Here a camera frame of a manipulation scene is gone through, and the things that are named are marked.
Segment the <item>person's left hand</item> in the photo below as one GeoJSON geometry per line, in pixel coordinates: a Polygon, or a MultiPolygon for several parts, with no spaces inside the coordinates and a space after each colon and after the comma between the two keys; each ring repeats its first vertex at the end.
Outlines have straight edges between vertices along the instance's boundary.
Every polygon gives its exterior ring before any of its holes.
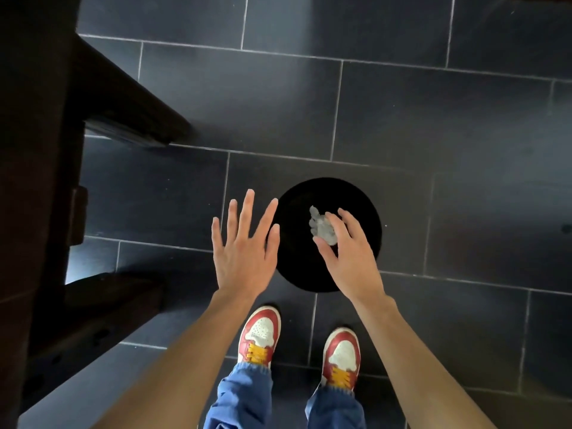
{"type": "Polygon", "coordinates": [[[277,265],[266,264],[265,252],[277,206],[278,199],[272,199],[254,234],[247,240],[237,240],[238,202],[230,201],[223,241],[225,250],[223,254],[213,255],[218,288],[223,293],[253,303],[268,287],[277,265]]]}

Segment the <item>person's left forearm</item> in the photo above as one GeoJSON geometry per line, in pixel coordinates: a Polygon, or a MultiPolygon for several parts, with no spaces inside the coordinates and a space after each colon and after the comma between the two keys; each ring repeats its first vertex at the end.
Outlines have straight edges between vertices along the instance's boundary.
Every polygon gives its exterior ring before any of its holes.
{"type": "Polygon", "coordinates": [[[256,297],[249,289],[217,290],[199,319],[91,429],[196,429],[256,297]]]}

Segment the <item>red and white sneaker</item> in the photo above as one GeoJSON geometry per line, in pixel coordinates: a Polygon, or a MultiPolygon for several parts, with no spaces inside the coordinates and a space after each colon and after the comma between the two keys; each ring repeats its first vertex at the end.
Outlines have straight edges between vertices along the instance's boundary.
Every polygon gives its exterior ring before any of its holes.
{"type": "Polygon", "coordinates": [[[239,335],[237,362],[269,369],[281,330],[282,318],[276,307],[262,305],[254,310],[239,335]]]}
{"type": "Polygon", "coordinates": [[[320,386],[353,394],[361,366],[361,351],[356,333],[348,327],[334,329],[324,351],[320,386]]]}

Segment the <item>person's right forearm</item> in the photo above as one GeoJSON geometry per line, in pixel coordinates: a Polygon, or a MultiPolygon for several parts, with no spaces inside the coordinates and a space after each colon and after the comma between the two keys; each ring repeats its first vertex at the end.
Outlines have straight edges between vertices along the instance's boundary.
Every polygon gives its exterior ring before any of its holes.
{"type": "Polygon", "coordinates": [[[383,293],[351,299],[411,429],[497,429],[383,293]]]}

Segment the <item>dark wooden table frame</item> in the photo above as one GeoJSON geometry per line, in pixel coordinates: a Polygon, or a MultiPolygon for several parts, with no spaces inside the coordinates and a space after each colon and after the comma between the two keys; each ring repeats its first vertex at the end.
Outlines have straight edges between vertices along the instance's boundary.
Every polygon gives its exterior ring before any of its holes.
{"type": "Polygon", "coordinates": [[[76,32],[81,0],[0,0],[0,429],[155,317],[161,279],[66,285],[83,243],[85,129],[140,147],[191,124],[76,32]]]}

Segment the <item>red and white right sneaker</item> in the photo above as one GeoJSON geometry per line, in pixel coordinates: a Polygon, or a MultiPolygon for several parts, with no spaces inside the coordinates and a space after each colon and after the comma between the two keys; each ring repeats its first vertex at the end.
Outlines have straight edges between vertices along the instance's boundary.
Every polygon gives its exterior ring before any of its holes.
{"type": "Polygon", "coordinates": [[[353,394],[361,366],[361,351],[356,333],[348,327],[334,329],[324,351],[320,386],[353,394]]]}

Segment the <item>person's right hand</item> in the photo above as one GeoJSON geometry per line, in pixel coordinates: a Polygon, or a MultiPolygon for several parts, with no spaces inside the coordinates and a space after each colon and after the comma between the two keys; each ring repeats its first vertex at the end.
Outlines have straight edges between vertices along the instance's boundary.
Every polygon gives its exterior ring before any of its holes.
{"type": "Polygon", "coordinates": [[[333,281],[356,308],[374,307],[386,298],[376,259],[368,241],[353,240],[338,214],[326,212],[338,238],[339,265],[333,281]]]}

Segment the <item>blue jeans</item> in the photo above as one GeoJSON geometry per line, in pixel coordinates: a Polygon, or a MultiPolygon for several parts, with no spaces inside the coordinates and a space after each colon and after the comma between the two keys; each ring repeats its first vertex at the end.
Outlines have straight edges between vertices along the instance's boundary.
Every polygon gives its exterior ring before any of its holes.
{"type": "MultiPolygon", "coordinates": [[[[267,429],[272,415],[271,370],[237,363],[218,383],[217,399],[203,429],[267,429]]],[[[305,407],[307,429],[367,429],[364,410],[352,390],[334,387],[321,377],[305,407]]]]}

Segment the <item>grey paper wad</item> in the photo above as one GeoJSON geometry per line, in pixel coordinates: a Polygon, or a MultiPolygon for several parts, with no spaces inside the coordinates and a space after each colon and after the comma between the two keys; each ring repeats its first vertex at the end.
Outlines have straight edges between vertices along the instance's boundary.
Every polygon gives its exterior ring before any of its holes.
{"type": "Polygon", "coordinates": [[[310,207],[310,216],[309,226],[311,234],[322,238],[329,246],[337,245],[338,238],[329,219],[324,214],[320,214],[318,208],[313,205],[310,207]]]}

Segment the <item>red and white left sneaker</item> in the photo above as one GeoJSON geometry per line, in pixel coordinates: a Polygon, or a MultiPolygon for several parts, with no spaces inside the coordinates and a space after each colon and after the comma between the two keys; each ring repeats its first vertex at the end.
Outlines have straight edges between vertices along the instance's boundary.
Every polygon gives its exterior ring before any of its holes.
{"type": "Polygon", "coordinates": [[[239,335],[237,362],[269,369],[281,330],[282,318],[276,307],[262,305],[254,310],[239,335]]]}

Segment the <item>round black waste bin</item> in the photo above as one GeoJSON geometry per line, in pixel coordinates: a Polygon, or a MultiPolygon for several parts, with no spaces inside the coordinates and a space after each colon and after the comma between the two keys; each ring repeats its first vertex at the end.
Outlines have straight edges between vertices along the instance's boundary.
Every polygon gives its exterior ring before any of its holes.
{"type": "Polygon", "coordinates": [[[310,207],[320,214],[339,208],[361,224],[374,256],[382,246],[382,223],[369,197],[353,184],[337,178],[314,178],[289,188],[280,198],[274,222],[280,225],[277,270],[292,285],[314,293],[338,291],[311,234],[310,207]]]}

